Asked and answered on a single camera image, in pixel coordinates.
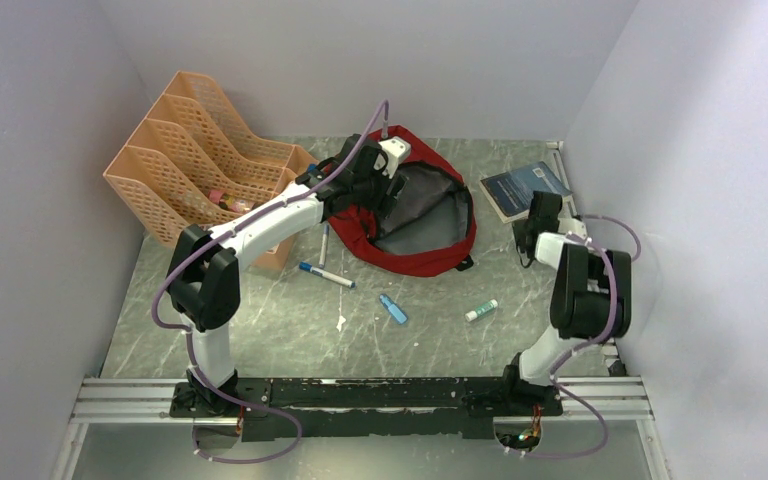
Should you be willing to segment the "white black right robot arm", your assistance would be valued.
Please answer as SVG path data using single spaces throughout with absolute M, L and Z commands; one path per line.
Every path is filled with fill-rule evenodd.
M 592 345 L 621 338 L 632 321 L 632 263 L 641 243 L 623 222 L 607 220 L 626 230 L 636 251 L 612 250 L 594 244 L 581 217 L 563 217 L 561 195 L 534 194 L 528 216 L 513 224 L 518 253 L 527 266 L 538 262 L 556 276 L 548 308 L 549 326 L 539 339 L 517 354 L 506 367 L 499 391 L 502 406 L 522 414 L 551 386 L 557 370 L 573 355 Z

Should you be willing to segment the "dark blue book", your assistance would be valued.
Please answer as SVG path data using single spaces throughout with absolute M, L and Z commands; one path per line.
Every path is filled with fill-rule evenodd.
M 483 178 L 480 187 L 505 224 L 528 215 L 536 192 L 558 194 L 564 201 L 572 199 L 572 191 L 544 161 Z

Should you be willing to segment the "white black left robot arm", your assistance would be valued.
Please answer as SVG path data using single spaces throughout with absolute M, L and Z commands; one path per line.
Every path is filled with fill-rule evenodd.
M 225 224 L 185 228 L 164 289 L 185 335 L 191 411 L 221 416 L 236 408 L 237 372 L 229 322 L 240 301 L 240 274 L 267 251 L 351 206 L 389 213 L 406 184 L 398 167 L 411 152 L 400 137 L 349 137 L 338 155 L 309 167 L 272 200 Z

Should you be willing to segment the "red student backpack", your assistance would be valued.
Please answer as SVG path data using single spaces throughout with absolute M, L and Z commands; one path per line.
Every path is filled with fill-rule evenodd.
M 435 277 L 474 266 L 477 223 L 463 176 L 412 132 L 390 126 L 388 137 L 411 147 L 398 171 L 407 183 L 389 216 L 351 206 L 328 220 L 358 259 L 400 275 Z

